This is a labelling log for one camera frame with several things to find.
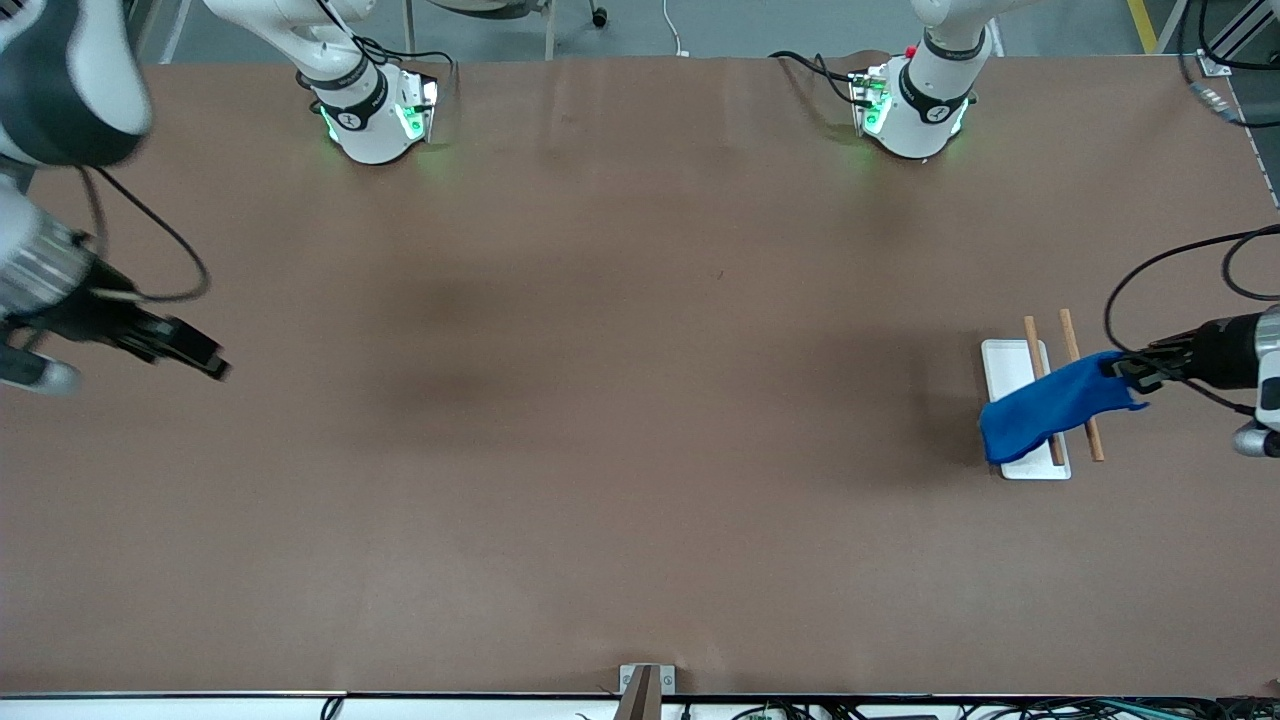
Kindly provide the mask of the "blue microfibre towel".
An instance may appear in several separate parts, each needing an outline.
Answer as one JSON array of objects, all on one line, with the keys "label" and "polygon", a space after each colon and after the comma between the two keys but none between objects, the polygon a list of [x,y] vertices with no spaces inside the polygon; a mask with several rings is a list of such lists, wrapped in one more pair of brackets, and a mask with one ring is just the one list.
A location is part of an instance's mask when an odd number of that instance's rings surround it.
[{"label": "blue microfibre towel", "polygon": [[1092,354],[988,402],[979,415],[987,462],[1015,462],[1052,434],[1083,427],[1100,414],[1147,407],[1133,398],[1124,379],[1103,374],[1103,365],[1121,356]]}]

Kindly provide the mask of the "white rack with wooden rods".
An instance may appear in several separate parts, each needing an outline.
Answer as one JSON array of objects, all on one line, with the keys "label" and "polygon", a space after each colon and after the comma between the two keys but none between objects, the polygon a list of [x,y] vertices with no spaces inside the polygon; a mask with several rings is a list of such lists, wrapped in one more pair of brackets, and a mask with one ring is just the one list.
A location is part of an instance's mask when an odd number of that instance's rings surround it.
[{"label": "white rack with wooden rods", "polygon": [[[1070,313],[1062,313],[1060,320],[1068,346],[1068,364],[1083,359],[1074,340]],[[983,341],[980,343],[980,360],[988,395],[986,404],[1056,370],[1050,368],[1048,350],[1039,337],[1033,316],[1024,318],[1024,337],[1020,340]],[[1007,480],[1068,480],[1073,477],[1073,465],[1065,441],[1068,432],[1052,434],[1039,447],[1015,462],[988,464],[996,466]]]}]

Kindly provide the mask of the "brown table cover sheet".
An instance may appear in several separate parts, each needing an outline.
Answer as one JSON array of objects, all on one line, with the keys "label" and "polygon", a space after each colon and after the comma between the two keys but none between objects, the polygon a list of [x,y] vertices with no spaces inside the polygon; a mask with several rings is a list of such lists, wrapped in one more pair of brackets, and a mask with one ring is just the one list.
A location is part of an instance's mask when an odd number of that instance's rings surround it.
[{"label": "brown table cover sheet", "polygon": [[1138,263],[1280,219],[1152,56],[1002,58],[946,151],[768,60],[476,64],[361,167],[282,65],[152,67],[118,174],[216,382],[0,393],[0,692],[1263,694],[1280,461],[1181,387],[986,464],[979,346],[1105,347]]}]

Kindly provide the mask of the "aluminium frame profile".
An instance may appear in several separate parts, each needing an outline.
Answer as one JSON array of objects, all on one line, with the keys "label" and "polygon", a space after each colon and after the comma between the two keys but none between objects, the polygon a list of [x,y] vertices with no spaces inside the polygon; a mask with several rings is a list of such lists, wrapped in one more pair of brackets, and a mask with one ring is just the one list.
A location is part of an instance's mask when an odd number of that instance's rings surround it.
[{"label": "aluminium frame profile", "polygon": [[1217,119],[1243,129],[1280,129],[1280,108],[1251,120],[1235,100],[1211,88],[1208,79],[1235,72],[1280,76],[1280,50],[1267,61],[1245,61],[1240,51],[1267,27],[1280,23],[1280,0],[1244,0],[1242,9],[1215,35],[1206,28],[1211,0],[1178,0],[1171,14],[1172,41],[1183,82]]},{"label": "aluminium frame profile", "polygon": [[125,31],[143,64],[172,64],[195,0],[124,0]]}]

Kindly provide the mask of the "grey metal bracket plate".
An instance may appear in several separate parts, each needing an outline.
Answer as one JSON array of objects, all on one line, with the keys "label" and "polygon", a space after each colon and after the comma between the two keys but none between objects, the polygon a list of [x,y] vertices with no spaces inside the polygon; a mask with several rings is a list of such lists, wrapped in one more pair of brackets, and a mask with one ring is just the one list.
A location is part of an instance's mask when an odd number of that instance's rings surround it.
[{"label": "grey metal bracket plate", "polygon": [[678,693],[677,673],[676,673],[676,666],[673,664],[640,662],[640,664],[620,665],[618,689],[617,689],[618,694],[623,694],[628,689],[630,682],[636,675],[643,675],[644,667],[649,667],[652,670],[649,673],[652,684],[660,688],[662,696],[672,696]]}]

